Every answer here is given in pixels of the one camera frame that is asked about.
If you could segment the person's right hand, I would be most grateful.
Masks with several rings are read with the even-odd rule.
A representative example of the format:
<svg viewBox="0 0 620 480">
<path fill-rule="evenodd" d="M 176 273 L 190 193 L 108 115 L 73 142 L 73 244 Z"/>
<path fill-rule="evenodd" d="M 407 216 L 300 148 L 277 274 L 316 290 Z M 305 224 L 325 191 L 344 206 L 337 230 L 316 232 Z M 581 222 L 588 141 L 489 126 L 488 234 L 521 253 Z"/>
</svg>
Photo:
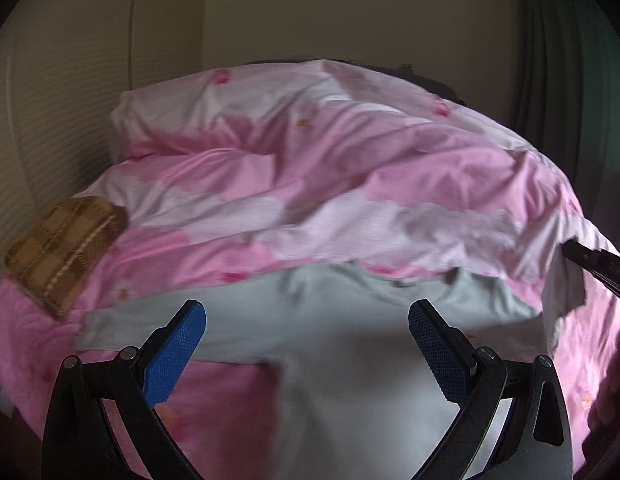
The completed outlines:
<svg viewBox="0 0 620 480">
<path fill-rule="evenodd" d="M 620 432 L 620 333 L 606 376 L 587 416 L 590 434 L 582 448 L 587 463 L 599 462 Z"/>
</svg>

